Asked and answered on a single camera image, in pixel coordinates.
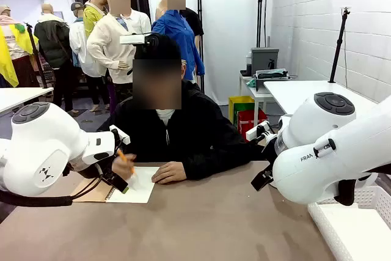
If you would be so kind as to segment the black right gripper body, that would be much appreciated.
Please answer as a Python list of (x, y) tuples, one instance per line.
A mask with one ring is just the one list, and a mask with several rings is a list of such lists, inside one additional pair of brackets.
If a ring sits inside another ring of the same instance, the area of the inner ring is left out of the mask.
[(269, 141), (262, 150), (265, 160), (269, 163), (269, 165), (265, 168), (266, 170), (272, 170), (273, 164), (277, 158), (274, 145), (275, 141)]

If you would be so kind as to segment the person's right hand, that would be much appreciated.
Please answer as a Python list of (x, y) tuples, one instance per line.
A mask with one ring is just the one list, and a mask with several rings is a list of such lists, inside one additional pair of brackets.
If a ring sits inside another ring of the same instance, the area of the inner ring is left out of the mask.
[(134, 174), (134, 160), (136, 155), (126, 154), (117, 156), (112, 162), (112, 172), (124, 180), (129, 180)]

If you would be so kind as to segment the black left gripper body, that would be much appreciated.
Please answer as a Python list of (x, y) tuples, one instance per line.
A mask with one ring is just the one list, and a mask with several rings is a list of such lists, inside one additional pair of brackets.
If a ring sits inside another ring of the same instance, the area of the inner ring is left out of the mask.
[(103, 172), (106, 169), (107, 165), (108, 164), (104, 162), (97, 162), (97, 164), (91, 164), (91, 165), (86, 165), (81, 163), (71, 163), (72, 170), (74, 172), (77, 172), (84, 178), (99, 177), (100, 173), (97, 169), (97, 166), (99, 166), (101, 171)]

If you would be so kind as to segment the person's left hand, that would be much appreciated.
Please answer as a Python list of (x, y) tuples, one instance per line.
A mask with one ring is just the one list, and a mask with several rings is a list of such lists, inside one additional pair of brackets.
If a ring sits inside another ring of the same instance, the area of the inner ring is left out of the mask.
[(160, 185), (181, 182), (186, 180), (187, 176), (182, 162), (170, 161), (155, 172), (152, 176), (152, 182)]

